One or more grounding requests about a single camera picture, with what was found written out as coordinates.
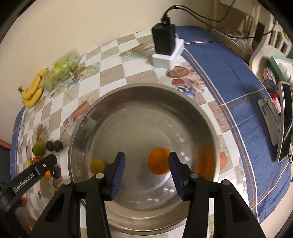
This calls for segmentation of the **small orange mandarin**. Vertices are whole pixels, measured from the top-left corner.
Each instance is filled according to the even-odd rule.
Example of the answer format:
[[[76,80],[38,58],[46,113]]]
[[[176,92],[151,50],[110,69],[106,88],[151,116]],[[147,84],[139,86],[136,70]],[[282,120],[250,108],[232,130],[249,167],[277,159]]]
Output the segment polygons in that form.
[[[41,161],[41,158],[39,158],[39,157],[34,157],[32,159],[32,163],[37,163],[37,162],[40,162],[40,161]]]

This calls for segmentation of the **dark plum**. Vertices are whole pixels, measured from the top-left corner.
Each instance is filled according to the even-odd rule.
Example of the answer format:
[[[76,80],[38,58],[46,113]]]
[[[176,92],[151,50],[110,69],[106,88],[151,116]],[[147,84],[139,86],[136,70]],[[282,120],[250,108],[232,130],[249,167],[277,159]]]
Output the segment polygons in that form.
[[[51,140],[47,141],[46,142],[46,149],[48,151],[54,151],[54,142],[52,142]]]
[[[61,168],[59,167],[59,165],[55,165],[53,167],[51,167],[49,169],[50,175],[52,176],[52,178],[54,179],[59,179],[61,176]]]
[[[60,152],[63,149],[63,143],[60,140],[54,141],[53,149],[55,152]]]

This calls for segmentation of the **banana bunch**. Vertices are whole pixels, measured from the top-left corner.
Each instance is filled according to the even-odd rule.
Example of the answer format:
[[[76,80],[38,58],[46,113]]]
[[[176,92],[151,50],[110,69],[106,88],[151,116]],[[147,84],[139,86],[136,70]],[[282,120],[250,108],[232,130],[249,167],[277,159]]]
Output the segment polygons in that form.
[[[32,81],[31,85],[27,90],[24,90],[23,86],[18,87],[18,92],[22,96],[23,106],[32,108],[40,99],[43,89],[39,87],[39,84],[46,73],[47,69],[41,70]]]

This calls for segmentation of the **colourful can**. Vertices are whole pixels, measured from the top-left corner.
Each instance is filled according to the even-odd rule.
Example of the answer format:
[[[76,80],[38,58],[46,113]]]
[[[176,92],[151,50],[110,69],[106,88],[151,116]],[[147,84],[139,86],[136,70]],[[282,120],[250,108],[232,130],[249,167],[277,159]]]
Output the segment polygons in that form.
[[[273,71],[269,67],[265,67],[262,73],[262,84],[269,94],[274,94],[277,91],[277,84]]]

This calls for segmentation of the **checkered blue tablecloth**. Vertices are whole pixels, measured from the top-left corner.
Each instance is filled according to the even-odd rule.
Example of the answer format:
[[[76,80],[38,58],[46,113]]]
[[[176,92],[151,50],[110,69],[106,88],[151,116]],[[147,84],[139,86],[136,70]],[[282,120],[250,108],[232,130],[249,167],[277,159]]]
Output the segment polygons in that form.
[[[77,74],[38,103],[18,114],[12,136],[10,173],[15,177],[33,158],[37,140],[62,140],[57,153],[62,177],[68,177],[68,144],[80,113],[99,97],[132,83],[161,83],[185,93],[208,115],[220,144],[220,179],[229,179],[262,224],[267,237],[281,229],[291,212],[278,216],[290,195],[291,166],[275,161],[277,148],[258,107],[266,89],[247,64],[211,33],[199,27],[177,28],[185,51],[175,70],[151,65],[150,31],[113,40],[83,55]]]

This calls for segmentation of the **large steel bowl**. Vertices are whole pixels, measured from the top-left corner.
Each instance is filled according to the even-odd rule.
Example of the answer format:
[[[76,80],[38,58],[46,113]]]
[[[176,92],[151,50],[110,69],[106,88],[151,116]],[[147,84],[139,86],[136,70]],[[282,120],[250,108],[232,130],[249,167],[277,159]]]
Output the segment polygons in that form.
[[[80,118],[68,149],[74,183],[92,177],[90,163],[114,161],[125,153],[118,194],[106,202],[109,226],[130,235],[156,235],[184,224],[189,203],[177,195],[170,173],[153,174],[147,158],[155,148],[174,151],[179,160],[209,181],[220,174],[216,131],[204,110],[169,86],[130,84],[105,94]]]

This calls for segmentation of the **clear box of green fruit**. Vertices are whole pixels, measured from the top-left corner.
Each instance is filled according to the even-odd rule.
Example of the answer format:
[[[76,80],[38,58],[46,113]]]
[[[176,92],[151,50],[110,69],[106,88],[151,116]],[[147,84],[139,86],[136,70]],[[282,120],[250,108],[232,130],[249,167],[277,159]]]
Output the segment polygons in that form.
[[[74,48],[68,51],[47,69],[41,79],[39,87],[49,92],[54,90],[73,75],[79,62],[80,56],[77,49]]]

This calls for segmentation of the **smartphone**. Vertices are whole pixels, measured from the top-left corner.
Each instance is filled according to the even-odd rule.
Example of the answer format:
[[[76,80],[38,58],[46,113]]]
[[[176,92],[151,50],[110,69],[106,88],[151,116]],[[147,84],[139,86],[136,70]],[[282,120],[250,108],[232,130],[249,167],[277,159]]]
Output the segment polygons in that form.
[[[292,146],[292,91],[289,83],[280,81],[279,96],[281,105],[281,124],[279,143],[277,150],[277,162],[280,163],[285,158],[291,159]]]

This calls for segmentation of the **black power adapter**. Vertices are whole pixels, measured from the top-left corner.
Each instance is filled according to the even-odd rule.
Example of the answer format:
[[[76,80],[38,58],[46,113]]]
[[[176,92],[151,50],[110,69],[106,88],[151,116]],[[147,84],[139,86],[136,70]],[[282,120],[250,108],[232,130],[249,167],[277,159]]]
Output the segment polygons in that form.
[[[155,52],[161,55],[172,55],[176,43],[175,25],[170,23],[170,18],[161,18],[161,23],[157,23],[151,29]]]

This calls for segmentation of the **small yellow lemon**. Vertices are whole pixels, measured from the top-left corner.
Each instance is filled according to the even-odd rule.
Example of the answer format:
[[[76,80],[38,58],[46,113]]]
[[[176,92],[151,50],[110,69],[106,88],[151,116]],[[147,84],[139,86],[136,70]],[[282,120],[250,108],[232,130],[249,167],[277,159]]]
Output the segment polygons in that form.
[[[93,174],[103,173],[106,165],[101,159],[94,159],[90,163],[90,171]]]

